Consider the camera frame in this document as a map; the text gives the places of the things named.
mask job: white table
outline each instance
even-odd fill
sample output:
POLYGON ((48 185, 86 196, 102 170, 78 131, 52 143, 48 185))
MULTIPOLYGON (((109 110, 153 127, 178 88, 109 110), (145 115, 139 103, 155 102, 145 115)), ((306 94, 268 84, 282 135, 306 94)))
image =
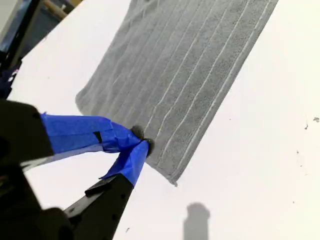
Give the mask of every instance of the white table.
MULTIPOLYGON (((80 114, 75 95, 128 6, 81 3, 25 57, 10 99, 80 114)), ((145 165, 114 239, 181 240, 196 202, 210 212, 209 240, 320 239, 319 10, 318 0, 279 0, 178 187, 145 165)), ((86 153, 26 175, 44 208, 66 208, 116 157, 86 153)))

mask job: gray towel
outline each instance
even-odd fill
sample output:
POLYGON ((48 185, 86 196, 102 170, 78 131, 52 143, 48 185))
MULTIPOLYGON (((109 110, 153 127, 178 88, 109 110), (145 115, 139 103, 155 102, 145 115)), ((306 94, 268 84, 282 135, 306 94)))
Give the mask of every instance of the gray towel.
POLYGON ((78 108, 142 126, 147 163, 175 184, 277 1, 132 0, 78 108))

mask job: black metal frame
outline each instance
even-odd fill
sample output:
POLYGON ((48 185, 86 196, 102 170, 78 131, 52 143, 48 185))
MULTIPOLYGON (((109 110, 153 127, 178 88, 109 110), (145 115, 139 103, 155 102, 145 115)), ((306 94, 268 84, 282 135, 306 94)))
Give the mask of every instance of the black metal frame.
POLYGON ((20 163, 53 154, 38 111, 0 100, 0 239, 111 240, 133 185, 117 174, 97 182, 64 212, 42 210, 20 163))
POLYGON ((7 52, 0 51, 0 72, 14 67, 20 60, 25 37, 43 0, 32 0, 7 52))

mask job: white surface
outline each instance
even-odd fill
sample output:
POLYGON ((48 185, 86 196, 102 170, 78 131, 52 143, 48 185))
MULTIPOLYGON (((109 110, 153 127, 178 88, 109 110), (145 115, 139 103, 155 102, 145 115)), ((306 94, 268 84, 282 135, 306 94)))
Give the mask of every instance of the white surface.
POLYGON ((0 43, 14 20, 22 0, 0 0, 0 43))
MULTIPOLYGON (((84 1, 25 58, 10 99, 79 114, 75 95, 128 6, 84 1)), ((320 238, 319 10, 318 0, 279 0, 178 187, 145 165, 116 240, 183 239, 194 202, 210 211, 210 240, 320 238)), ((66 208, 116 157, 86 153, 27 177, 43 207, 66 208)))

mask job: blue tape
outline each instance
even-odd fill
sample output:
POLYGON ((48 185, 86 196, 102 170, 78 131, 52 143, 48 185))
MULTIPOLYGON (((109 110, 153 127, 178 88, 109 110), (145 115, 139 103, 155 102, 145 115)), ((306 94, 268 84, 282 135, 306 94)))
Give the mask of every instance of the blue tape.
POLYGON ((123 174, 135 186, 149 144, 141 141, 129 129, 101 116, 41 115, 54 156, 46 163, 86 152, 119 153, 108 173, 102 179, 123 174))
POLYGON ((135 186, 142 167, 147 159, 148 150, 149 143, 144 140, 137 146, 120 152, 108 173, 100 179, 106 179, 116 174, 122 174, 132 183, 133 186, 135 186))

